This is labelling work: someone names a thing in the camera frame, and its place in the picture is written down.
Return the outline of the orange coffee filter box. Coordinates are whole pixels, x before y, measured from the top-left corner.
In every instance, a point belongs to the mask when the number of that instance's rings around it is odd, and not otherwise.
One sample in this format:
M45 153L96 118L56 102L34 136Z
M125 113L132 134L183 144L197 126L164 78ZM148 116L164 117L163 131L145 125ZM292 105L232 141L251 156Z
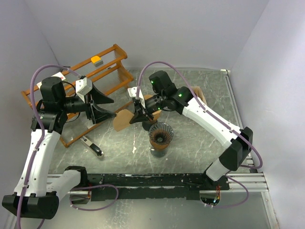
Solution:
M201 88L199 86L192 86L191 88L194 91L194 93L196 94L196 96L199 97L205 105L207 105L205 96L204 96Z

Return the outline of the dark glass carafe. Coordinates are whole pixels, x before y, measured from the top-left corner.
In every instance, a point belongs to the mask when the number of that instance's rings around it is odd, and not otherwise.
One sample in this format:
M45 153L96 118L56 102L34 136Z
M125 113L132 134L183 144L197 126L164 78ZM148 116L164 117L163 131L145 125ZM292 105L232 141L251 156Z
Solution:
M145 131L149 131L151 126L154 125L157 122L158 122L157 120L155 120L155 121L145 121L145 122L142 122L142 127Z

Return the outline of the clear glass ribbed dripper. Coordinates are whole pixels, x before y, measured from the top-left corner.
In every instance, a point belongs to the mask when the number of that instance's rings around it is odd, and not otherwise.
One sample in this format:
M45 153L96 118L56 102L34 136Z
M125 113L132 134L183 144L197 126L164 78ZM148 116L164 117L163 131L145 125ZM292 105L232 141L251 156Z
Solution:
M157 122L149 130L149 138L158 145L169 144L174 137L174 131L167 123Z

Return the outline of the brown paper coffee filter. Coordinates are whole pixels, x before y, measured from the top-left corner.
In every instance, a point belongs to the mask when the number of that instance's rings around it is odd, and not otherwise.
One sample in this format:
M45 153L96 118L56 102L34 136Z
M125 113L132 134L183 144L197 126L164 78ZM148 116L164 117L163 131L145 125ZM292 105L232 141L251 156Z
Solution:
M144 101L147 103L149 100L151 100L153 98L153 95L151 94L147 94L147 95L144 95Z

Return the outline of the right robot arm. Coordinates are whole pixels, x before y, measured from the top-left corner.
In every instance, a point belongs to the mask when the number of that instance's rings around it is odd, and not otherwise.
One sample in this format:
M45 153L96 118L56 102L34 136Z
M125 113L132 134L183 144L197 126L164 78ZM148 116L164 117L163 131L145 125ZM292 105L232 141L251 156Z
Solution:
M130 124L151 121L153 113L168 108L176 111L212 134L224 147L224 152L206 169L202 184L214 189L219 179L230 171L236 171L251 151L253 132L250 128L230 123L209 108L190 88L177 88L165 71L157 71L149 77L154 95L144 99L140 89L128 88L135 107Z

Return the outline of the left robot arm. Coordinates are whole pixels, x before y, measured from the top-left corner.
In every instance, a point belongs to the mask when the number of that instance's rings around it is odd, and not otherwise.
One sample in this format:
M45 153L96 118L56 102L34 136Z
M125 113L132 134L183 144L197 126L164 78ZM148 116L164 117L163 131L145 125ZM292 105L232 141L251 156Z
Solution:
M87 171L81 166L67 167L58 181L47 184L52 155L68 114L85 112L93 124L116 116L99 107L114 100L100 92L88 78L82 76L76 81L76 88L86 89L85 94L67 97L59 77L48 77L41 82L42 99L35 104L26 164L13 194L5 195L2 200L2 206L15 216L52 219L67 192L88 187Z

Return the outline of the grey glass carafe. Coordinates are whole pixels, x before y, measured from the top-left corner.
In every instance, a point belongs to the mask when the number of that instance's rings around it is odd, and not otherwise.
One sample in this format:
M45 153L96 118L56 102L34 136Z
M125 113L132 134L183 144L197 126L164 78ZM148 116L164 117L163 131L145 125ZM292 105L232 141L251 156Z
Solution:
M156 158L161 158L164 157L167 154L167 148L165 149L157 149L154 147L150 148L150 153L152 156L156 157Z

